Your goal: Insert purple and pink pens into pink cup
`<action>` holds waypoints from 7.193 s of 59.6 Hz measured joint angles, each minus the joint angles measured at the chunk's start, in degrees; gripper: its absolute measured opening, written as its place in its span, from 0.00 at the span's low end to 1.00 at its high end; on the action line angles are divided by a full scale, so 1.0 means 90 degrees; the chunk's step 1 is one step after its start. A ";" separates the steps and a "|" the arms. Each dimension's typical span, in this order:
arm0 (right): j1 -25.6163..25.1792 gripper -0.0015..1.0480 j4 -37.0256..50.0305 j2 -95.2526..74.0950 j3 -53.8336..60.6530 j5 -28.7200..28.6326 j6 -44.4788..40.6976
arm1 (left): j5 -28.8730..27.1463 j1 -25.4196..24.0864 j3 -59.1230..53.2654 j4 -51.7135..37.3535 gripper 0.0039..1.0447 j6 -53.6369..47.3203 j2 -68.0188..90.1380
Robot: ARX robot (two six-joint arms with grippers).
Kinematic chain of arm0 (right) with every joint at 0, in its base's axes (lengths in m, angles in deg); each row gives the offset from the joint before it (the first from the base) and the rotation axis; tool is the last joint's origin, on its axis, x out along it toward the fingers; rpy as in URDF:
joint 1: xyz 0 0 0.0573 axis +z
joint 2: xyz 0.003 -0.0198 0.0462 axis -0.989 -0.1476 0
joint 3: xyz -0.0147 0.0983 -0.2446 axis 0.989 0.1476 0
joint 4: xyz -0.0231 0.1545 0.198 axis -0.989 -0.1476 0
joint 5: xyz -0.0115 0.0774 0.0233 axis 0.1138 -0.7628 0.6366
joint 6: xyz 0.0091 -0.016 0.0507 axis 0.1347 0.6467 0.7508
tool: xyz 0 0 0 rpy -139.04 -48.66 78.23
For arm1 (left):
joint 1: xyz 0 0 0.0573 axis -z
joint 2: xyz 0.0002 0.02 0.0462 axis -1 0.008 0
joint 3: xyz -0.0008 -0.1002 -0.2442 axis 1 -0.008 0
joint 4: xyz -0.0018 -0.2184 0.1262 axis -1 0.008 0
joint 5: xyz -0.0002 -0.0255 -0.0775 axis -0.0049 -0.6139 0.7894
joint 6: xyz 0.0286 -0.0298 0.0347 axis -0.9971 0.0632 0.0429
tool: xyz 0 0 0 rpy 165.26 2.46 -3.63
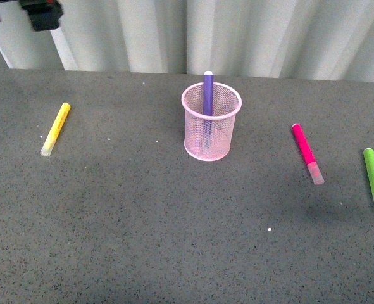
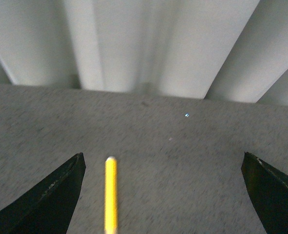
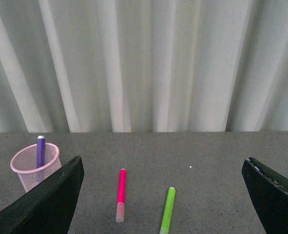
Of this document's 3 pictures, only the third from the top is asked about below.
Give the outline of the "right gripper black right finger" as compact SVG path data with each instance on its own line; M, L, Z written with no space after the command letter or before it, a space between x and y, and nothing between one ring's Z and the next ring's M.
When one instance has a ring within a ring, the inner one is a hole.
M268 234L288 234L288 179L253 157L242 167L248 193Z

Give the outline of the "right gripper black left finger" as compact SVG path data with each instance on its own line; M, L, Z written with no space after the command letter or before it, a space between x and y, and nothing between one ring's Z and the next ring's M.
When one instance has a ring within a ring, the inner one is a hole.
M66 234L84 178L74 157L51 176L0 211L0 234Z

